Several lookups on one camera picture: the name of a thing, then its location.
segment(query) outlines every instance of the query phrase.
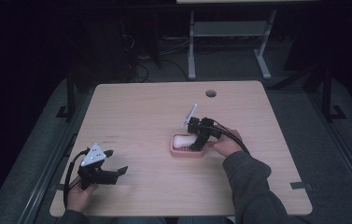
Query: white metal frame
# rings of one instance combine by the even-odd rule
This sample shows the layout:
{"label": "white metal frame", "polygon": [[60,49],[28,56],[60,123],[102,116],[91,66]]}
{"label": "white metal frame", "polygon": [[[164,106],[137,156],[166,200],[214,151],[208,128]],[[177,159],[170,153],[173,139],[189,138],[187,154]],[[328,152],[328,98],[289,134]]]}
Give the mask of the white metal frame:
{"label": "white metal frame", "polygon": [[268,21],[195,21],[194,12],[190,13],[190,51],[188,52],[188,74],[189,79],[196,78],[195,58],[193,53],[193,42],[195,36],[262,36],[262,42],[254,55],[263,78],[270,79],[272,76],[263,59],[269,35],[275,21],[276,10],[272,10]]}

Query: pink object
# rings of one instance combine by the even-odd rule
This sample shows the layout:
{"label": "pink object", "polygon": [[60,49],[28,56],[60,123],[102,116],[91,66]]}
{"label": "pink object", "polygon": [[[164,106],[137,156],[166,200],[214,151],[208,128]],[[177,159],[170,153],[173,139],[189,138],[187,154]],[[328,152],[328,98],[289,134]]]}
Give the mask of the pink object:
{"label": "pink object", "polygon": [[189,147],[174,147],[174,139],[175,136],[190,136],[192,134],[188,133],[176,133],[173,134],[172,136],[172,141],[170,145],[170,154],[174,157],[179,157],[179,158],[201,158],[204,155],[204,149],[203,147],[200,151],[194,151],[190,149]]}

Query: hole in table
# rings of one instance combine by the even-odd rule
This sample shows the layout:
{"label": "hole in table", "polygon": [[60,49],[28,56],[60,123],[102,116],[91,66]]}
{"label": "hole in table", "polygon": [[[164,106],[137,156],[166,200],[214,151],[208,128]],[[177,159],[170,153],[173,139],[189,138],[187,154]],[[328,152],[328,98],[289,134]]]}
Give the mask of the hole in table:
{"label": "hole in table", "polygon": [[210,97],[210,98],[213,98],[213,97],[216,97],[217,92],[210,90],[210,91],[206,91],[206,92],[205,92],[205,95],[208,96],[208,97]]}

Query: wooden table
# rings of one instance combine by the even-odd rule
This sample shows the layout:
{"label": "wooden table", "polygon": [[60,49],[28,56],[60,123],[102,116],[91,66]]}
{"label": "wooden table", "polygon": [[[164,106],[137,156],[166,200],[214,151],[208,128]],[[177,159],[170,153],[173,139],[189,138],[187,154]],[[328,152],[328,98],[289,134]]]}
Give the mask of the wooden table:
{"label": "wooden table", "polygon": [[[209,98],[206,91],[215,91]],[[172,134],[197,104],[196,118],[208,117],[237,129],[251,155],[271,166],[271,190],[290,215],[305,215],[312,205],[262,85],[258,81],[107,84],[96,88],[83,120],[71,160],[79,151],[98,143],[114,155],[104,170],[129,166],[117,185],[100,185],[90,216],[231,216],[231,189],[222,169],[224,158],[213,149],[200,159],[170,155]],[[72,179],[77,174],[77,167]],[[63,192],[50,208],[63,214]]]}

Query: sleeve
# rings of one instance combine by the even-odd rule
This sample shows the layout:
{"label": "sleeve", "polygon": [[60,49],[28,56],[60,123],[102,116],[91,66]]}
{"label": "sleeve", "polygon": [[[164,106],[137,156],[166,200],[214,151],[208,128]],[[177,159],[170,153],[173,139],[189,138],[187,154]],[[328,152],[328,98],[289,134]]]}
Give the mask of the sleeve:
{"label": "sleeve", "polygon": [[269,189],[271,168],[245,152],[235,152],[222,164],[232,189],[236,224],[288,223],[284,205]]}
{"label": "sleeve", "polygon": [[63,216],[60,218],[58,224],[89,224],[90,221],[82,213],[65,210]]}

